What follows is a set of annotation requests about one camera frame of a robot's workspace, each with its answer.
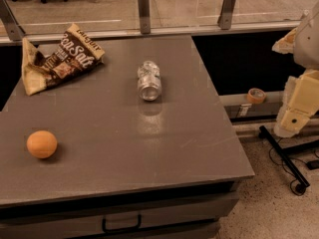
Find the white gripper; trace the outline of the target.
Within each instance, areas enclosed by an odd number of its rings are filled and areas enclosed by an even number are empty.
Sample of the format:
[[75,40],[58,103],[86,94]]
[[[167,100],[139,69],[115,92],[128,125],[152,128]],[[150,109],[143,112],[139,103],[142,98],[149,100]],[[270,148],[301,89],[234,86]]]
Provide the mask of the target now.
[[[292,54],[297,29],[276,41],[272,50]],[[283,94],[283,112],[276,119],[274,132],[279,137],[292,137],[319,111],[319,71],[306,69],[298,78],[289,76]]]

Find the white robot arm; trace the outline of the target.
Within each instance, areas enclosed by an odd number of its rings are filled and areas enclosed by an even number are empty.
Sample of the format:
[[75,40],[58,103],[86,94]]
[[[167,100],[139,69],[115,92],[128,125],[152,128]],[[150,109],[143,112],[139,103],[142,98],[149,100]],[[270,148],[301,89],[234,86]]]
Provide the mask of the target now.
[[319,3],[306,11],[299,26],[276,41],[272,50],[291,53],[294,62],[305,69],[298,78],[288,78],[274,126],[277,136],[292,137],[319,111]]

